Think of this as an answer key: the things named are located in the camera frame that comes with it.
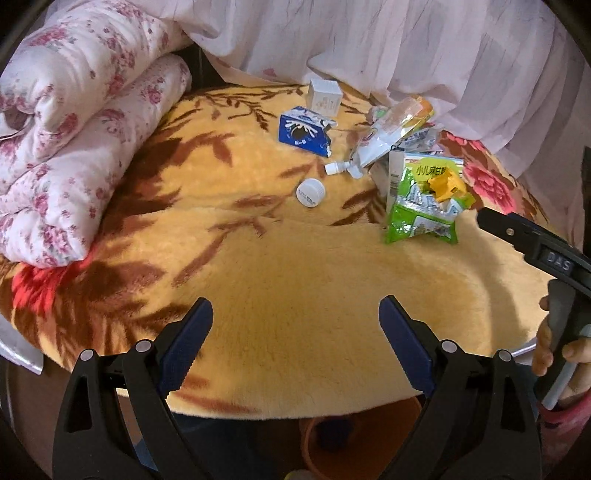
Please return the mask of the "person right hand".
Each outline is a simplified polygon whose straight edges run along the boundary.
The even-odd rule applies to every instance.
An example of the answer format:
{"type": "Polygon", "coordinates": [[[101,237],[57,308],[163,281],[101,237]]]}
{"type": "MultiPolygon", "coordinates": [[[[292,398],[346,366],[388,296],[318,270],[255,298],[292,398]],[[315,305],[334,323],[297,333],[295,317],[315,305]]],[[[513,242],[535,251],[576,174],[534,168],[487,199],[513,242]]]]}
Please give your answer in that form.
{"type": "MultiPolygon", "coordinates": [[[[552,332],[548,324],[548,318],[549,316],[546,316],[541,322],[536,335],[537,344],[533,354],[532,371],[538,377],[542,377],[547,373],[554,360],[553,353],[550,350],[552,332]]],[[[562,349],[562,356],[565,360],[576,364],[576,370],[558,401],[561,408],[566,408],[577,403],[590,390],[590,339],[580,338],[567,344],[562,349]]]]}

